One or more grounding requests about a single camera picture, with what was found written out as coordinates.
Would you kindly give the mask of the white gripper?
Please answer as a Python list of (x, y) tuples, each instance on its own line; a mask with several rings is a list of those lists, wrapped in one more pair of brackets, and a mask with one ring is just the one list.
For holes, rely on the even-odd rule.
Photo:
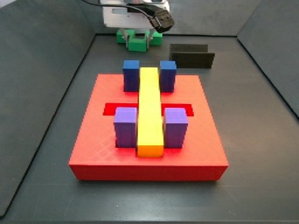
[(100, 4), (114, 4), (116, 7), (102, 8), (104, 25), (109, 28), (121, 28), (122, 39), (125, 47), (128, 45), (129, 35), (125, 28), (149, 29), (145, 35), (146, 47), (149, 47), (154, 29), (141, 12), (134, 12), (122, 5), (136, 7), (138, 4), (154, 5), (161, 9), (169, 10), (169, 3), (166, 0), (98, 0)]

